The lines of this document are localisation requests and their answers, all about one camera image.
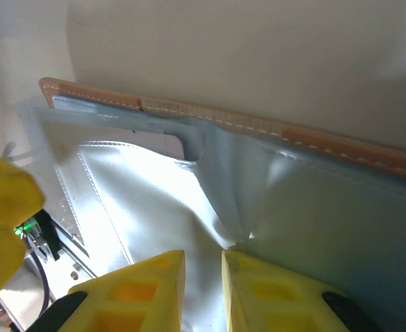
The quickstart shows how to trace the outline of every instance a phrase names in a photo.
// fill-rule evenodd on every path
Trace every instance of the tan leather strip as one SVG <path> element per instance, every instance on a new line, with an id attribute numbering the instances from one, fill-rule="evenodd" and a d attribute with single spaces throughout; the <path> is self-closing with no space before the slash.
<path id="1" fill-rule="evenodd" d="M 39 81 L 41 91 L 50 107 L 54 95 L 92 100 L 103 104 L 137 109 L 160 116 L 194 116 L 236 133 L 253 133 L 284 140 L 306 149 L 350 160 L 385 172 L 406 176 L 406 152 L 371 145 L 350 138 L 322 133 L 282 122 L 246 116 L 239 113 L 200 107 L 182 102 L 140 97 L 93 88 L 51 77 Z"/>

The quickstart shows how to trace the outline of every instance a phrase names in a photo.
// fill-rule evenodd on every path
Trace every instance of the black cable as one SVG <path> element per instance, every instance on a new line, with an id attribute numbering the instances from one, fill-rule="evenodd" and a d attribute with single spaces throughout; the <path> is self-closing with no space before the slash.
<path id="1" fill-rule="evenodd" d="M 39 317 L 49 307 L 49 297 L 50 297 L 49 283 L 48 283 L 48 278 L 46 276 L 46 273 L 44 272 L 43 266 L 42 266 L 41 262 L 39 261 L 37 254 L 35 254 L 35 251 L 33 251 L 32 248 L 30 247 L 28 238 L 26 238 L 26 242 L 28 244 L 28 248 L 31 250 L 30 256 L 32 257 L 33 261 L 35 262 L 35 265 L 37 266 L 39 275 L 41 277 L 41 282 L 43 283 L 43 292 L 44 292 L 43 304 L 41 306 L 41 311 L 39 312 L 39 315 L 38 315 L 38 317 Z"/>

